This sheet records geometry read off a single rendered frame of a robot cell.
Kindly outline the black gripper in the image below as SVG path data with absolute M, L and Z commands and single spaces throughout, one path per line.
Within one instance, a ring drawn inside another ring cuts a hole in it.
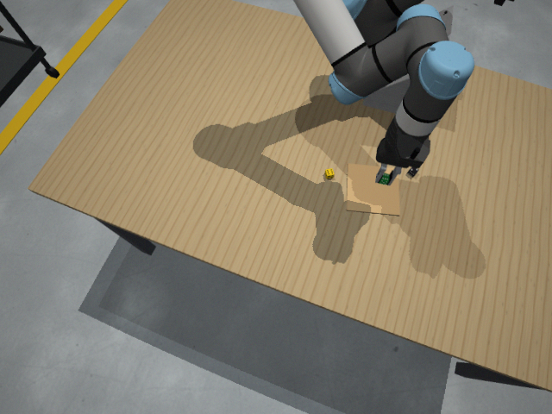
M 387 185 L 391 185 L 397 175 L 401 173 L 402 167 L 419 168 L 430 153 L 429 136 L 442 118 L 437 122 L 433 122 L 433 124 L 430 124 L 431 122 L 423 122 L 425 124 L 422 124 L 415 119 L 413 121 L 413 118 L 406 114 L 402 100 L 386 131 L 385 138 L 380 141 L 377 147 L 376 160 L 381 163 L 381 168 L 376 174 L 375 183 L 380 182 L 387 165 L 395 166 L 387 183 Z

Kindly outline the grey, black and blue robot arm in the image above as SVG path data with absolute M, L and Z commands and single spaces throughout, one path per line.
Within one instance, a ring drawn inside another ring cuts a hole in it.
M 334 69 L 329 86 L 341 104 L 409 73 L 405 112 L 437 122 L 473 73 L 473 55 L 449 41 L 439 12 L 424 0 L 293 1 Z

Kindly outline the green die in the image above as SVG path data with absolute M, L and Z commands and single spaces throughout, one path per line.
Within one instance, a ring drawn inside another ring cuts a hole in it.
M 379 184 L 387 185 L 389 182 L 390 174 L 384 173 L 382 179 L 380 180 Z

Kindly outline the tan square mat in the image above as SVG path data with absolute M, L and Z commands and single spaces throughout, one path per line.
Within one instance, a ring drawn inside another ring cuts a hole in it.
M 380 168 L 348 163 L 347 210 L 400 216 L 398 175 L 391 185 L 375 183 Z

